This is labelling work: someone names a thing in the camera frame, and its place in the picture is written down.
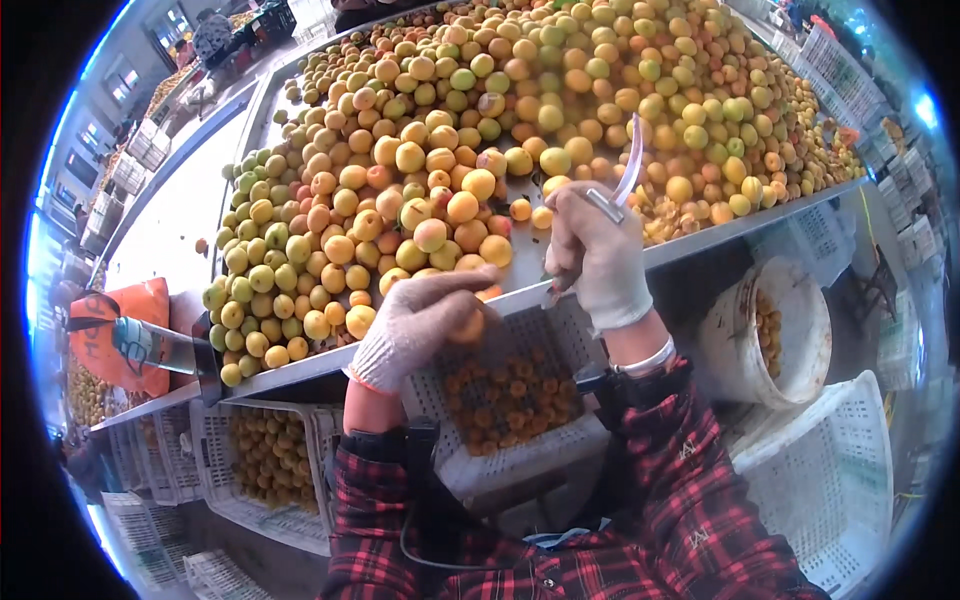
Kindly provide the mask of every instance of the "white bucket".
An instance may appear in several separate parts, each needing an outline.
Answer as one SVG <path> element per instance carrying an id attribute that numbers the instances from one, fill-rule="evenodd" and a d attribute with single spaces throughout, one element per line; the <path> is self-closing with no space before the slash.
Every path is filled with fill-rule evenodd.
<path id="1" fill-rule="evenodd" d="M 756 336 L 756 290 L 780 320 L 780 375 L 770 378 Z M 712 399 L 786 409 L 814 400 L 824 387 L 832 336 L 827 301 L 816 279 L 775 256 L 754 266 L 717 299 L 700 323 L 699 350 L 713 384 Z"/>

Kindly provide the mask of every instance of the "silver bracelet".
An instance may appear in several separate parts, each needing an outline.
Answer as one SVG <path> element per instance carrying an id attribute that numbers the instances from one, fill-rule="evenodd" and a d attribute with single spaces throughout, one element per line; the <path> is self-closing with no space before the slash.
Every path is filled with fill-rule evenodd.
<path id="1" fill-rule="evenodd" d="M 670 335 L 666 339 L 666 344 L 663 345 L 663 348 L 660 349 L 656 354 L 650 358 L 641 360 L 638 363 L 633 365 L 615 365 L 610 364 L 613 372 L 623 373 L 628 377 L 642 377 L 643 375 L 655 370 L 658 367 L 662 367 L 670 357 L 672 357 L 677 351 L 677 348 L 673 345 L 673 336 Z"/>

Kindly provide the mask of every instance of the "window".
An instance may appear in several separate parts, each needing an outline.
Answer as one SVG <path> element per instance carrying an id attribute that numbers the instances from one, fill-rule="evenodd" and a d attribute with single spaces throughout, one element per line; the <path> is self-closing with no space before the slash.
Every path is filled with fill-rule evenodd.
<path id="1" fill-rule="evenodd" d="M 73 210 L 73 207 L 77 205 L 77 197 L 73 192 L 63 187 L 63 184 L 59 181 L 57 181 L 57 186 L 54 188 L 54 198 L 66 205 L 70 210 Z"/>
<path id="2" fill-rule="evenodd" d="M 84 148 L 92 155 L 97 154 L 97 140 L 90 136 L 87 132 L 77 133 L 77 139 L 80 140 L 80 143 L 84 145 Z"/>
<path id="3" fill-rule="evenodd" d="M 92 188 L 93 184 L 97 182 L 97 170 L 90 166 L 90 163 L 78 155 L 75 150 L 71 150 L 70 155 L 66 158 L 66 170 L 89 188 Z"/>
<path id="4" fill-rule="evenodd" d="M 158 16 L 153 22 L 143 24 L 143 29 L 147 36 L 152 36 L 163 50 L 174 59 L 177 53 L 174 51 L 174 44 L 183 38 L 183 33 L 190 31 L 190 24 L 183 14 L 180 3 L 174 4 L 174 7 L 165 14 Z"/>
<path id="5" fill-rule="evenodd" d="M 84 145 L 84 148 L 87 149 L 92 155 L 97 154 L 97 145 L 100 143 L 100 139 L 97 137 L 97 127 L 90 123 L 86 126 L 86 129 L 80 133 L 77 133 L 77 139 L 80 140 L 80 143 Z"/>
<path id="6" fill-rule="evenodd" d="M 104 86 L 118 104 L 123 104 L 136 87 L 140 76 L 124 55 L 117 55 L 104 77 Z"/>

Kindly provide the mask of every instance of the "person's right hand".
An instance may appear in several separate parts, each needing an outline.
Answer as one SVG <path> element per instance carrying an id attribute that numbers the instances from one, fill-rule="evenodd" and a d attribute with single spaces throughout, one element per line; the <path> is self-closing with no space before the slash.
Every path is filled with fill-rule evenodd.
<path id="1" fill-rule="evenodd" d="M 587 200 L 587 190 L 612 192 L 595 181 L 573 181 L 550 194 L 546 206 L 555 213 L 546 270 L 579 271 L 573 285 L 577 300 L 599 331 L 639 321 L 653 306 L 643 270 L 643 229 L 628 210 L 615 225 Z"/>

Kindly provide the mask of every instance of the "wire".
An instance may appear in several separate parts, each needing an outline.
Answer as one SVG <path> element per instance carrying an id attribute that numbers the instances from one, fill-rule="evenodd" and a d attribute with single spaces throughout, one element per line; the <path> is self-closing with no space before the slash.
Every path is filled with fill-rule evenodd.
<path id="1" fill-rule="evenodd" d="M 410 505 L 410 510 L 407 512 L 407 517 L 403 520 L 403 528 L 400 529 L 400 551 L 403 552 L 403 556 L 407 557 L 411 561 L 417 564 L 422 564 L 424 566 L 432 566 L 434 568 L 445 568 L 454 571 L 502 571 L 507 569 L 513 569 L 516 567 L 516 564 L 493 564 L 490 566 L 483 566 L 481 564 L 448 564 L 448 563 L 434 563 L 433 561 L 427 561 L 426 559 L 418 558 L 407 550 L 407 528 L 410 527 L 410 523 L 414 520 L 414 512 L 417 510 L 417 501 L 414 501 Z"/>
<path id="2" fill-rule="evenodd" d="M 867 231 L 870 233 L 870 248 L 874 251 L 874 259 L 876 259 L 876 264 L 880 264 L 880 254 L 876 251 L 876 238 L 874 238 L 874 225 L 870 221 L 870 208 L 867 207 L 867 196 L 863 193 L 863 186 L 861 185 L 860 190 L 860 200 L 863 201 L 863 212 L 867 215 Z"/>

